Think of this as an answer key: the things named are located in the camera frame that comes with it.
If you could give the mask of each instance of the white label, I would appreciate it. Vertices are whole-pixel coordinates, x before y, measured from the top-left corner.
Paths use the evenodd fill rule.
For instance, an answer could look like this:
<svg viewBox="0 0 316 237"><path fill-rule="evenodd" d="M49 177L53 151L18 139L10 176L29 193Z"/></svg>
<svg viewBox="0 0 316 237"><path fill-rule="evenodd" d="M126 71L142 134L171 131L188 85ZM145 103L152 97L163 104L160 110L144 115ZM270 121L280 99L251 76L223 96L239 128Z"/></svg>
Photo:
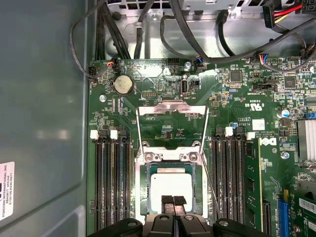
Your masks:
<svg viewBox="0 0 316 237"><path fill-rule="evenodd" d="M265 120L264 119L253 119L252 120L252 130L254 131L264 131L265 130Z"/></svg>
<svg viewBox="0 0 316 237"><path fill-rule="evenodd" d="M305 201L301 198L299 199L299 201L300 201L300 207L316 214L316 205L310 203L309 201Z"/></svg>
<svg viewBox="0 0 316 237"><path fill-rule="evenodd" d="M308 221L308 227L309 227L311 230L313 230L313 231L316 232L316 225L315 225L313 222Z"/></svg>
<svg viewBox="0 0 316 237"><path fill-rule="evenodd" d="M0 220L13 214L14 162L0 164Z"/></svg>

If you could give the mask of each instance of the green circuit board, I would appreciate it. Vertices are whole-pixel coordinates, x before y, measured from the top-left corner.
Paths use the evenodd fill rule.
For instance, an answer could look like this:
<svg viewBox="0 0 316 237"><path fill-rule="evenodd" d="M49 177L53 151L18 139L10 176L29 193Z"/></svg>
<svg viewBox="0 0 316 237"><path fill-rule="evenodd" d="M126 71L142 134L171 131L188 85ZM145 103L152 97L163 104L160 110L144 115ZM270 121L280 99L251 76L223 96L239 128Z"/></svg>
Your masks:
<svg viewBox="0 0 316 237"><path fill-rule="evenodd" d="M268 63L295 66L298 60L276 58ZM295 192L298 180L316 178L299 159L296 125L306 113L316 111L316 60L287 74L246 59L220 66L190 61L190 68L182 59L118 62L118 70L109 67L89 83L89 133L97 131L98 136L88 140L87 234L120 219L135 218L137 206L144 217L155 213L148 191L151 175L157 172L155 165L179 167L194 176L191 213L212 223L217 216L209 184L204 204L200 192L203 166L155 163L141 165L139 177L135 171L139 131L148 146L174 150L202 140L207 116L203 151L222 215L273 237L285 236L278 201L287 199L284 191ZM93 61L90 69L97 73L106 63ZM115 88L122 75L132 81L125 95ZM139 116L138 128L137 108L175 100L206 106L209 111L204 115L178 111L146 114ZM227 136L227 127L233 127L232 137ZM135 178L140 179L140 193L135 191ZM268 213L264 203L269 204ZM290 230L291 225L289 222L285 228Z"/></svg>

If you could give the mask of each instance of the ram slot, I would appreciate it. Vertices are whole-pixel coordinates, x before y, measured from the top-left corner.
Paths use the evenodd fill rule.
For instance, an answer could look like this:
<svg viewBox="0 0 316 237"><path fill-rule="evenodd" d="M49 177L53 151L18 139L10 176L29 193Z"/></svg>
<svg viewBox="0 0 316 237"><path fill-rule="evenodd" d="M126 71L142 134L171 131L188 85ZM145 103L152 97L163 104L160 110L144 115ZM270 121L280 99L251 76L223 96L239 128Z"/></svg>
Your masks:
<svg viewBox="0 0 316 237"><path fill-rule="evenodd" d="M229 138L229 140L226 141L226 179L227 179L227 203L228 203L228 215L227 218L234 220L234 215L237 212L237 210L234 207L234 178L233 178L233 160L234 160L234 137Z"/></svg>
<svg viewBox="0 0 316 237"><path fill-rule="evenodd" d="M223 212L223 169L222 169L222 161L223 161L223 154L222 154L222 147L224 146L223 140L216 141L216 196L218 200L218 205L220 207L221 212Z"/></svg>
<svg viewBox="0 0 316 237"><path fill-rule="evenodd" d="M238 178L237 178L237 163L236 163L236 145L237 145L237 141L233 140L232 142L232 146L231 146L231 179L232 179L232 188L231 188L231 192L232 192L232 214L230 219L238 221L239 219L239 209L238 209L238 189L237 186L239 185L238 183Z"/></svg>
<svg viewBox="0 0 316 237"><path fill-rule="evenodd" d="M130 153L129 143L122 143L122 212L123 218L129 217L129 203L130 203Z"/></svg>
<svg viewBox="0 0 316 237"><path fill-rule="evenodd" d="M104 143L98 141L95 144L95 183L96 183L96 218L95 229L96 231L104 228L104 186L103 186L103 156L104 156Z"/></svg>
<svg viewBox="0 0 316 237"><path fill-rule="evenodd" d="M245 200L244 200L244 147L243 147L244 137L240 137L236 140L236 168L237 168L237 210L238 212L238 222L245 223Z"/></svg>
<svg viewBox="0 0 316 237"><path fill-rule="evenodd" d="M223 184L223 218L229 217L229 183L228 183L228 145L229 141L222 142L222 184Z"/></svg>
<svg viewBox="0 0 316 237"><path fill-rule="evenodd" d="M109 142L106 144L106 160L104 160L105 171L105 205L106 205L106 226L111 224L111 153L112 144Z"/></svg>
<svg viewBox="0 0 316 237"><path fill-rule="evenodd" d="M217 158L216 158L217 142L212 141L210 145L211 145L211 166L209 166L209 169L211 170L212 185L213 185L213 189L215 192L215 196L218 197L218 192L217 192L217 186L218 186L218 183L217 183ZM212 219L214 222L218 219L217 213L216 213L216 207L215 207L216 201L217 200L214 200L212 197L212 202L211 202L212 210L210 210L210 211L213 214Z"/></svg>

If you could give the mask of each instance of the heatsink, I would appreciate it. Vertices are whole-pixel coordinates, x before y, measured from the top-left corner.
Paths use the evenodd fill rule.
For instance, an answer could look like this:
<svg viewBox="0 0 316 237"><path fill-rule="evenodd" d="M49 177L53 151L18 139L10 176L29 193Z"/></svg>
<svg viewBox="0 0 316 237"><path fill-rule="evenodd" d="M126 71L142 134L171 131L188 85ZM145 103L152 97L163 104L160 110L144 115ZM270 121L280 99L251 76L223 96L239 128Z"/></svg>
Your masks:
<svg viewBox="0 0 316 237"><path fill-rule="evenodd" d="M316 161L316 120L297 121L300 160Z"/></svg>

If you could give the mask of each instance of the integrated circuit chip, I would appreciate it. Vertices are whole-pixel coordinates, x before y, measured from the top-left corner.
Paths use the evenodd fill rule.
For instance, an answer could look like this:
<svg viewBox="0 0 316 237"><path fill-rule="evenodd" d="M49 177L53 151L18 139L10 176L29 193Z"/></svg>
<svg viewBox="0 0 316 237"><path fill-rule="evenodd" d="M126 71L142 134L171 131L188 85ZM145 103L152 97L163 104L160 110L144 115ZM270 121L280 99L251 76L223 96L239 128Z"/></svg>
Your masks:
<svg viewBox="0 0 316 237"><path fill-rule="evenodd" d="M220 102L219 101L213 101L213 107L219 107Z"/></svg>
<svg viewBox="0 0 316 237"><path fill-rule="evenodd" d="M285 77L284 78L284 88L295 88L296 86L296 77Z"/></svg>
<svg viewBox="0 0 316 237"><path fill-rule="evenodd" d="M231 71L231 82L241 82L241 71Z"/></svg>

